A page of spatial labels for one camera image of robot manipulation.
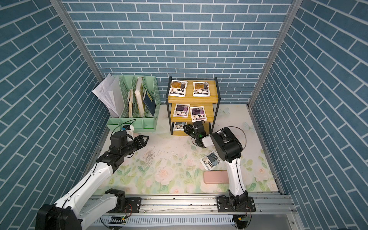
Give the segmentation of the grey coffee bag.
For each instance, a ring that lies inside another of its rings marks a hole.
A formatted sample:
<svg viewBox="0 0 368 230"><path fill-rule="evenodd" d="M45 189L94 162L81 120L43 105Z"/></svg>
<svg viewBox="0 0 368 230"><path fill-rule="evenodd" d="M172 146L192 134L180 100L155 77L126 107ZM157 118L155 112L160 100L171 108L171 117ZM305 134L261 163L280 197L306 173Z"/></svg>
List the grey coffee bag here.
<svg viewBox="0 0 368 230"><path fill-rule="evenodd" d="M187 125L186 122L175 122L174 124L174 131L184 131L184 126Z"/></svg>
<svg viewBox="0 0 368 230"><path fill-rule="evenodd" d="M222 159L216 151L212 151L208 155L200 158L200 163L206 171L212 171L222 163Z"/></svg>

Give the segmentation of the purple coffee bag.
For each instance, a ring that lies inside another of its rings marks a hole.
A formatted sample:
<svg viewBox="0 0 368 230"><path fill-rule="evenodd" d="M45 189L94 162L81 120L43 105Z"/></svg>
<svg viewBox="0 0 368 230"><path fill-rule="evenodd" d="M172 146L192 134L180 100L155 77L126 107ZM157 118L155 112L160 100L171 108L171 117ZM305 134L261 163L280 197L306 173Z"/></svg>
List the purple coffee bag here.
<svg viewBox="0 0 368 230"><path fill-rule="evenodd" d="M192 122L207 121L207 115L204 106L190 107Z"/></svg>
<svg viewBox="0 0 368 230"><path fill-rule="evenodd" d="M190 105L189 104L176 104L175 105L175 109L174 109L174 113L173 113L173 117L188 117L189 114L189 108Z"/></svg>

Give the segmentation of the orange coffee bag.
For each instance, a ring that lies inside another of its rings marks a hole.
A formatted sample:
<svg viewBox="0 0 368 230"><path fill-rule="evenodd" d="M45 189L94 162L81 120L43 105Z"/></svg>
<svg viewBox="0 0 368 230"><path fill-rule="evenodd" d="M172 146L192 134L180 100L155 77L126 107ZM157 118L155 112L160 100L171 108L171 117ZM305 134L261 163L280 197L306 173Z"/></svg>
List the orange coffee bag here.
<svg viewBox="0 0 368 230"><path fill-rule="evenodd" d="M208 82L193 82L193 96L194 97L209 97L209 83Z"/></svg>
<svg viewBox="0 0 368 230"><path fill-rule="evenodd" d="M187 85L188 85L187 81L172 80L168 95L176 97L185 97Z"/></svg>

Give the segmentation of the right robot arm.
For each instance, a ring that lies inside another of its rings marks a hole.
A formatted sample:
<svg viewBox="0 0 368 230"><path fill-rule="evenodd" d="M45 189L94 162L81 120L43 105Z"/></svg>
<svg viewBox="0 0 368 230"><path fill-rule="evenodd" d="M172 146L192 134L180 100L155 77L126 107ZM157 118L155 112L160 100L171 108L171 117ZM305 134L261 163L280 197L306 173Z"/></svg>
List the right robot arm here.
<svg viewBox="0 0 368 230"><path fill-rule="evenodd" d="M255 212L253 198L248 195L241 174L241 154L245 146L231 131L232 126L226 126L212 133L206 134L204 123L196 121L192 125L184 125L184 132L189 135L195 144L201 148L214 146L217 155L225 163L229 178L229 195L218 205L228 205L235 212Z"/></svg>

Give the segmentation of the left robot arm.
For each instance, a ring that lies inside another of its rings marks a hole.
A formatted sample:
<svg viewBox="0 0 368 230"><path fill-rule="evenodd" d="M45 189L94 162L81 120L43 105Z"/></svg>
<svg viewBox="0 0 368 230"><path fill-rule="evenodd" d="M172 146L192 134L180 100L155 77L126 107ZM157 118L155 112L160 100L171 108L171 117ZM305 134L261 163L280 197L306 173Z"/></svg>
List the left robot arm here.
<svg viewBox="0 0 368 230"><path fill-rule="evenodd" d="M125 158L144 148L149 140L146 135L132 137L131 130L118 131L111 137L111 145L101 155L94 167L66 195L54 204L43 205L36 215L37 230L86 230L105 213L139 211L139 206L127 202L125 192L108 189L89 206L87 201L98 187L117 171Z"/></svg>

